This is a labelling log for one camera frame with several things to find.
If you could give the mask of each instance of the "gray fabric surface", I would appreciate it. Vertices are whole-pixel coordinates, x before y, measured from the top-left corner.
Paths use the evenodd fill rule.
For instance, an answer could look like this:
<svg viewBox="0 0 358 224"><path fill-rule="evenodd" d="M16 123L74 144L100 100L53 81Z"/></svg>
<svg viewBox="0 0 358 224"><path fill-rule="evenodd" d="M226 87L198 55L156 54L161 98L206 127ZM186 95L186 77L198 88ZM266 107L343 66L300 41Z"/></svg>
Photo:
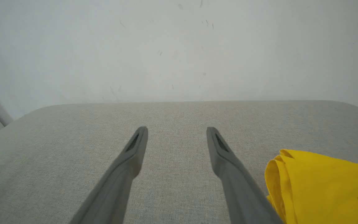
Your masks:
<svg viewBox="0 0 358 224"><path fill-rule="evenodd" d="M215 126L267 194L282 148L358 163L358 107L332 101L61 105L0 131L0 223L66 223L139 126L149 141L125 223L229 223L206 127Z"/></svg>

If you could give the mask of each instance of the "white wall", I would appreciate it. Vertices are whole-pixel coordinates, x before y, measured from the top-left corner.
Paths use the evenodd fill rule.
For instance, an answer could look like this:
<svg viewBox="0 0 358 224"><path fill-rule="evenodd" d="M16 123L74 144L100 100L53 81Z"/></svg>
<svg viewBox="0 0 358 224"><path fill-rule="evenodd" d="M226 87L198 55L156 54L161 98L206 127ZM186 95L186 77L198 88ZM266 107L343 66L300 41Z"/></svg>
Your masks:
<svg viewBox="0 0 358 224"><path fill-rule="evenodd" d="M358 106L358 1L0 0L0 116L87 102Z"/></svg>

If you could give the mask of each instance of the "yellow towel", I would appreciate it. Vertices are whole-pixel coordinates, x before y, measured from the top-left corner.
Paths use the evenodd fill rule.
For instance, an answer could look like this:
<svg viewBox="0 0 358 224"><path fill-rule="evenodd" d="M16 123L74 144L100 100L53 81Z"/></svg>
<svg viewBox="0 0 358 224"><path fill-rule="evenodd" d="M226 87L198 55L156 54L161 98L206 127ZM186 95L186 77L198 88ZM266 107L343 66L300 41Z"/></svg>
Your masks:
<svg viewBox="0 0 358 224"><path fill-rule="evenodd" d="M358 163L280 150L264 174L268 200L287 224L358 224Z"/></svg>

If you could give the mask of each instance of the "yellow cloth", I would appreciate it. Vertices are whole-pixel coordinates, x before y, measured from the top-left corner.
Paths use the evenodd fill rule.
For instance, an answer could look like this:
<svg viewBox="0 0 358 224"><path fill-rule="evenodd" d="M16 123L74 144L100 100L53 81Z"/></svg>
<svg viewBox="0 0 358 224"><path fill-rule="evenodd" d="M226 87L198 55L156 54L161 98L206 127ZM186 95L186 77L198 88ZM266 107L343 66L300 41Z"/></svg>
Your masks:
<svg viewBox="0 0 358 224"><path fill-rule="evenodd" d="M358 163L282 149L264 174L268 200L287 224L358 224Z"/></svg>

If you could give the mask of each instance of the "wall stain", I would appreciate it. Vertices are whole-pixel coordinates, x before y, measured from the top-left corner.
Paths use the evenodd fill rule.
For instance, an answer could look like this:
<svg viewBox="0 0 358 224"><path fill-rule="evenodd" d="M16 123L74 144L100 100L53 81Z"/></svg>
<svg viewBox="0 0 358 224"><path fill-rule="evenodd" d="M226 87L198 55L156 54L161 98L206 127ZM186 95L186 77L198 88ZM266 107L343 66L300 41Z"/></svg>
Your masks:
<svg viewBox="0 0 358 224"><path fill-rule="evenodd" d="M122 24L121 20L120 20L120 24L121 24L124 28L126 28L126 27L124 26L124 24Z"/></svg>
<svg viewBox="0 0 358 224"><path fill-rule="evenodd" d="M116 100L119 100L118 97L117 97L117 96L115 95L115 93L114 93L114 89L112 89L111 86L110 86L110 91L111 91L111 93L114 95L115 99L116 99Z"/></svg>

